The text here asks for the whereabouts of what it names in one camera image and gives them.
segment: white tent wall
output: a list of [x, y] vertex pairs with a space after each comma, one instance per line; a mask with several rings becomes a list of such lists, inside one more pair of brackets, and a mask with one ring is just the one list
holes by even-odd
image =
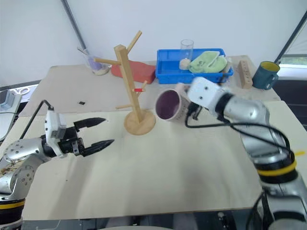
[[[143, 35], [130, 59], [156, 59], [158, 49], [219, 47], [274, 61], [307, 9], [306, 0], [70, 0], [89, 50], [115, 59], [113, 47]], [[0, 87], [45, 77], [53, 65], [83, 63], [60, 0], [0, 0]]]

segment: black cable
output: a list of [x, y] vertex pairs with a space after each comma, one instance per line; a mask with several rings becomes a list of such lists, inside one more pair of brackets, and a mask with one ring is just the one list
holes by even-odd
[[242, 134], [244, 134], [244, 135], [246, 135], [246, 136], [249, 136], [249, 137], [252, 137], [252, 138], [264, 141], [264, 142], [266, 142], [268, 144], [271, 144], [271, 145], [280, 147], [280, 148], [282, 148], [284, 150], [287, 150], [289, 152], [292, 152], [290, 150], [289, 140], [286, 137], [286, 135], [284, 133], [282, 133], [280, 130], [278, 130], [278, 129], [272, 127], [272, 126], [258, 124], [258, 123], [252, 123], [252, 122], [236, 122], [236, 123], [230, 123], [229, 122], [229, 123], [218, 123], [218, 124], [209, 124], [209, 125], [201, 125], [201, 126], [190, 126], [188, 124], [188, 119], [189, 119], [189, 117], [187, 116], [186, 120], [185, 120], [185, 125], [188, 128], [211, 128], [211, 127], [224, 127], [224, 126], [230, 126], [230, 127], [232, 127], [232, 126], [259, 126], [259, 127], [265, 127], [265, 128], [271, 129], [271, 130], [275, 131], [276, 133], [278, 133], [279, 135], [281, 135], [283, 137], [284, 141], [285, 141], [286, 147], [282, 146], [282, 145], [279, 145], [279, 144], [276, 144], [276, 143], [274, 143], [272, 141], [269, 141], [269, 140], [257, 137], [257, 136], [255, 136], [253, 134], [249, 134], [249, 133], [243, 132], [243, 131], [238, 130], [238, 129], [235, 129], [235, 130], [240, 132], [240, 133], [242, 133]]
[[53, 106], [47, 101], [47, 100], [42, 100], [41, 103], [38, 105], [37, 109], [34, 111], [30, 121], [28, 122], [27, 126], [25, 127], [24, 129], [24, 132], [21, 134], [20, 138], [19, 139], [23, 139], [25, 134], [27, 133], [30, 125], [32, 124], [36, 114], [38, 113], [38, 111], [40, 110], [40, 108], [42, 107], [43, 104], [46, 104], [48, 106], [48, 110], [53, 110]]
[[13, 112], [3, 112], [3, 113], [0, 113], [0, 114], [18, 114], [18, 113], [13, 113]]
[[257, 211], [257, 206], [260, 202], [260, 200], [262, 199], [262, 197], [264, 196], [265, 192], [261, 192], [260, 196], [257, 198], [257, 200], [255, 201], [253, 208], [251, 209], [251, 211], [249, 212], [248, 215], [248, 219], [246, 221], [246, 225], [245, 225], [245, 229], [248, 230], [249, 229], [249, 223], [253, 217], [253, 214]]
[[[268, 143], [268, 144], [272, 144], [272, 145], [274, 145], [274, 146], [277, 146], [277, 147], [280, 147], [280, 148], [282, 148], [282, 149], [284, 149], [284, 150], [287, 150], [287, 151], [289, 152], [289, 157], [290, 157], [290, 159], [291, 159], [291, 162], [294, 162], [294, 160], [295, 160], [295, 155], [294, 155], [293, 151], [290, 149], [290, 144], [286, 144], [286, 147], [285, 147], [285, 146], [279, 145], [279, 144], [277, 144], [277, 143], [274, 143], [274, 142], [272, 142], [272, 141], [269, 141], [269, 140], [266, 140], [266, 139], [257, 137], [257, 136], [255, 136], [255, 135], [252, 135], [252, 134], [249, 134], [249, 133], [246, 133], [246, 132], [244, 132], [244, 131], [242, 131], [242, 130], [240, 130], [240, 129], [237, 129], [237, 128], [233, 127], [233, 126], [231, 126], [231, 128], [232, 128], [233, 130], [235, 130], [235, 131], [237, 131], [237, 132], [243, 134], [243, 135], [246, 135], [246, 136], [249, 136], [249, 137], [252, 137], [252, 138], [256, 138], [256, 139], [258, 139], [258, 140], [262, 140], [262, 141], [264, 141], [264, 142], [266, 142], [266, 143]], [[288, 142], [288, 143], [289, 143], [289, 140], [288, 140], [287, 137], [283, 137], [283, 138], [284, 138], [285, 142]]]

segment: wooden table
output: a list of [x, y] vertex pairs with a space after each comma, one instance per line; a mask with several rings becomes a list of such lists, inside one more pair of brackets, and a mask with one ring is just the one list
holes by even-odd
[[[293, 151], [307, 151], [307, 133], [287, 105], [282, 101], [265, 104], [271, 124], [288, 136]], [[86, 146], [110, 138], [115, 142], [86, 158], [70, 154], [41, 165], [26, 199], [25, 220], [105, 218], [253, 205], [260, 193], [259, 178], [238, 133], [228, 127], [188, 129], [157, 119], [150, 133], [133, 136], [123, 126], [126, 114], [65, 114], [68, 127], [88, 117], [107, 119], [81, 130]], [[28, 120], [17, 120], [0, 152], [18, 139]], [[26, 138], [44, 134], [44, 120], [45, 116], [38, 116]], [[199, 122], [215, 123], [216, 119], [203, 111]], [[307, 155], [297, 157], [297, 168], [304, 179], [306, 163]]]

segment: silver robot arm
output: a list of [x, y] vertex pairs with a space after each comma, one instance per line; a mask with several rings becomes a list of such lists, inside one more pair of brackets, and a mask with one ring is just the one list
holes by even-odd
[[40, 138], [20, 139], [7, 147], [0, 160], [0, 230], [20, 229], [22, 210], [37, 168], [53, 157], [68, 153], [84, 157], [99, 152], [114, 140], [104, 140], [85, 148], [77, 132], [105, 121], [89, 118], [66, 128], [63, 116], [49, 109], [45, 119], [46, 134]]
[[[194, 80], [188, 97], [223, 120], [270, 125], [270, 113], [262, 102], [239, 98], [205, 78]], [[282, 147], [287, 145], [280, 133], [267, 127], [250, 125], [235, 128]], [[307, 229], [307, 189], [295, 170], [294, 155], [291, 156], [286, 148], [248, 135], [241, 134], [241, 138], [264, 191], [262, 205], [256, 207], [262, 218], [262, 229]]]

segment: cable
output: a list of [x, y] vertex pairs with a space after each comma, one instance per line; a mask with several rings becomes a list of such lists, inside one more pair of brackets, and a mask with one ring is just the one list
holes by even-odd
[[38, 111], [40, 110], [40, 108], [42, 107], [43, 104], [46, 104], [48, 106], [48, 110], [53, 110], [53, 106], [47, 101], [47, 100], [42, 100], [41, 103], [38, 105], [37, 109], [34, 111], [30, 121], [28, 122], [27, 126], [25, 127], [24, 129], [24, 132], [21, 134], [20, 138], [19, 139], [23, 139], [25, 134], [27, 133], [30, 125], [32, 124], [36, 114], [38, 113]]
[[57, 224], [57, 226], [56, 226], [55, 228], [52, 228], [52, 229], [39, 229], [38, 226], [36, 226], [35, 229], [36, 229], [36, 230], [55, 230], [55, 229], [58, 228], [58, 226], [59, 226], [60, 223], [61, 223], [61, 219], [58, 221], [58, 224]]
[[[188, 124], [188, 115], [186, 117], [186, 120], [185, 120], [185, 125], [186, 127], [188, 128], [210, 128], [210, 127], [224, 127], [224, 126], [230, 126], [232, 127], [232, 129], [236, 130], [237, 132], [241, 133], [241, 134], [244, 134], [246, 136], [249, 136], [249, 137], [252, 137], [252, 138], [255, 138], [255, 139], [258, 139], [258, 140], [261, 140], [261, 141], [264, 141], [268, 144], [271, 144], [271, 145], [274, 145], [274, 146], [277, 146], [279, 148], [282, 148], [284, 150], [287, 150], [289, 151], [289, 153], [291, 153], [291, 156], [294, 156], [294, 153], [290, 150], [290, 144], [289, 144], [289, 140], [288, 138], [285, 136], [285, 134], [283, 134], [280, 130], [272, 127], [272, 126], [267, 126], [267, 125], [263, 125], [263, 124], [258, 124], [258, 123], [250, 123], [250, 122], [236, 122], [236, 123], [218, 123], [218, 124], [209, 124], [209, 125], [201, 125], [201, 126], [190, 126]], [[236, 129], [234, 128], [233, 126], [259, 126], [259, 127], [265, 127], [265, 128], [268, 128], [268, 129], [271, 129], [273, 131], [275, 131], [276, 133], [278, 133], [279, 135], [281, 135], [283, 138], [284, 138], [284, 141], [285, 141], [285, 144], [286, 144], [286, 147], [285, 146], [282, 146], [282, 145], [279, 145], [279, 144], [276, 144], [272, 141], [269, 141], [269, 140], [266, 140], [266, 139], [263, 139], [263, 138], [260, 138], [260, 137], [257, 137], [253, 134], [250, 134], [250, 133], [246, 133], [244, 131], [241, 131], [239, 129]]]
[[257, 198], [257, 200], [255, 201], [253, 208], [251, 209], [251, 211], [249, 212], [248, 215], [248, 219], [246, 221], [246, 225], [245, 225], [245, 229], [248, 230], [249, 229], [249, 223], [253, 217], [254, 212], [257, 211], [257, 206], [259, 204], [259, 201], [262, 199], [262, 197], [265, 195], [265, 192], [261, 192], [260, 196]]
[[18, 113], [13, 113], [13, 112], [3, 112], [3, 113], [0, 113], [0, 114], [18, 114]]

